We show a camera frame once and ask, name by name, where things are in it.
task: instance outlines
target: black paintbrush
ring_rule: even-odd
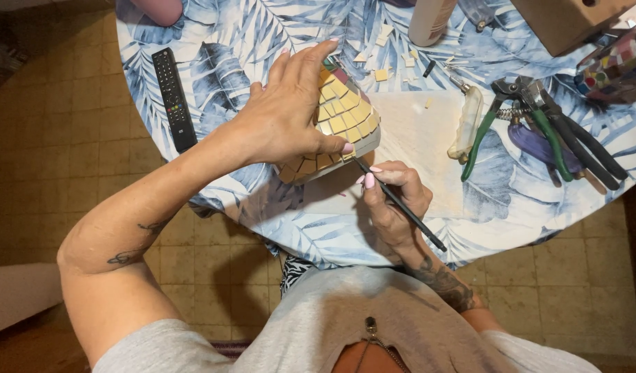
[[[357,164],[362,169],[364,174],[372,173],[372,171],[368,168],[368,166],[364,165],[362,161],[360,161],[356,157],[353,157],[353,159],[355,160],[355,162],[357,162]],[[389,197],[394,203],[396,203],[396,206],[398,206],[401,209],[401,211],[403,211],[405,216],[407,216],[408,219],[412,220],[412,222],[417,226],[417,228],[419,228],[419,230],[422,233],[424,233],[438,249],[446,252],[445,244],[442,243],[442,241],[440,241],[440,239],[436,237],[435,234],[433,234],[433,232],[430,231],[429,227],[427,227],[421,221],[421,219],[419,219],[417,215],[415,215],[414,212],[410,211],[410,209],[407,206],[405,206],[405,203],[403,203],[403,201],[400,198],[398,198],[396,194],[394,194],[389,189],[387,184],[385,184],[384,182],[381,182],[380,180],[378,180],[378,182],[380,183],[380,188],[382,189],[382,192],[385,193],[387,197]]]

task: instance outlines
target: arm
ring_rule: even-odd
[[[229,123],[140,181],[103,201],[58,250],[63,295],[76,335],[94,367],[124,336],[164,318],[181,318],[161,292],[143,254],[175,212],[209,182],[253,163],[306,153],[352,151],[311,123],[320,67],[338,43],[327,40],[274,62],[267,89],[251,85]]]
[[[367,174],[362,180],[364,201],[371,209],[373,226],[380,239],[398,254],[408,274],[433,289],[477,332],[505,332],[479,295],[430,250],[419,229],[397,207],[386,204],[386,197],[376,178],[396,186],[408,208],[417,216],[424,216],[433,194],[422,185],[417,171],[409,169],[401,161],[380,163],[371,170],[376,177]]]

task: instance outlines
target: black-handled pliers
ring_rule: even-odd
[[[535,103],[543,110],[546,117],[560,134],[564,143],[571,149],[574,155],[611,191],[620,188],[620,183],[613,179],[626,179],[629,175],[620,166],[615,158],[601,145],[587,130],[568,115],[562,113],[562,107],[556,104],[548,94],[543,84],[535,80],[528,86],[528,91],[532,95]],[[589,152],[580,144],[584,144],[592,151],[592,154],[601,162],[597,162]]]

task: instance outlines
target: woman's left hand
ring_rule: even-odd
[[[249,101],[223,126],[251,140],[248,163],[284,163],[309,153],[352,152],[353,145],[343,137],[324,135],[313,124],[322,61],[338,45],[333,38],[292,56],[285,50],[272,64],[267,86],[251,85]]]

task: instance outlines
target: woman's right hand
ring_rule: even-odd
[[[386,195],[380,189],[380,181],[387,184],[407,207],[420,219],[429,209],[433,193],[421,183],[417,170],[401,161],[387,161],[371,167],[358,182],[363,182],[363,200],[371,209],[373,227],[380,239],[401,254],[416,250],[416,242],[422,240],[421,231],[394,204],[386,203]]]

